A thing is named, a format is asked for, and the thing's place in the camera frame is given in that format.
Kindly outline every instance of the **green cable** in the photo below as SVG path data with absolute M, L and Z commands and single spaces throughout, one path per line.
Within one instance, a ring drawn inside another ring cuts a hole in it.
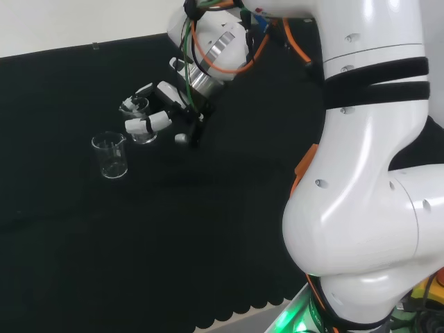
M 211 7 L 211 6 L 217 5 L 219 2 L 222 2 L 222 0 L 205 1 L 205 2 L 201 2 L 198 7 L 199 8 L 200 7 Z
M 196 109 L 196 106 L 194 106 L 193 98 L 191 97 L 191 89 L 189 87 L 189 78 L 188 78 L 187 47 L 188 47 L 188 36 L 190 30 L 191 30 L 191 23 L 189 22 L 188 19 L 187 30 L 185 31 L 185 38 L 183 42 L 183 61 L 185 63 L 185 86 L 187 87 L 187 96 L 189 99 L 189 104 L 192 106 L 193 109 Z

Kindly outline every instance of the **glass beaker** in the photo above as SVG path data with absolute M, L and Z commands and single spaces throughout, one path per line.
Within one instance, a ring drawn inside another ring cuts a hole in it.
M 119 133 L 105 132 L 92 138 L 102 176 L 109 179 L 120 178 L 128 172 L 125 156 L 126 138 Z

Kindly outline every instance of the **black table surface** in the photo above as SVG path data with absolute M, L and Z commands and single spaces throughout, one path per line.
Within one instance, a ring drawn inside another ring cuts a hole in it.
M 293 28 L 318 55 L 314 25 Z M 270 43 L 214 99 L 201 149 L 174 144 L 177 123 L 126 145 L 123 180 L 100 177 L 91 138 L 123 132 L 138 88 L 174 83 L 176 55 L 158 35 L 0 61 L 2 332 L 192 332 L 304 285 L 281 218 L 325 111 L 291 52 Z M 392 167 L 444 162 L 443 147 L 429 119 Z

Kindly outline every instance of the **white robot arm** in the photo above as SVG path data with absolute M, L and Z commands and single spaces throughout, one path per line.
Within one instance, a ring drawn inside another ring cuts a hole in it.
M 389 172 L 428 115 L 419 0 L 242 2 L 259 15 L 318 24 L 327 116 L 316 156 L 285 209 L 284 240 L 313 276 L 321 316 L 348 330 L 375 330 L 415 284 L 444 266 L 444 166 Z M 181 10 L 171 20 L 178 46 L 186 18 Z M 196 35 L 215 65 L 245 64 L 240 25 L 215 25 L 204 15 Z M 234 78 L 207 69 L 215 79 Z

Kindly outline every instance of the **white wall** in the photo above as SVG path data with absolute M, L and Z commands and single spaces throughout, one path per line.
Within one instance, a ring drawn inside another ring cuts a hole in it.
M 444 0 L 421 3 L 431 67 L 430 114 L 444 126 Z M 182 4 L 183 0 L 0 0 L 0 58 L 164 33 L 169 16 Z M 229 20 L 224 13 L 214 15 Z
M 421 0 L 421 7 L 432 84 L 430 115 L 444 127 L 444 0 Z

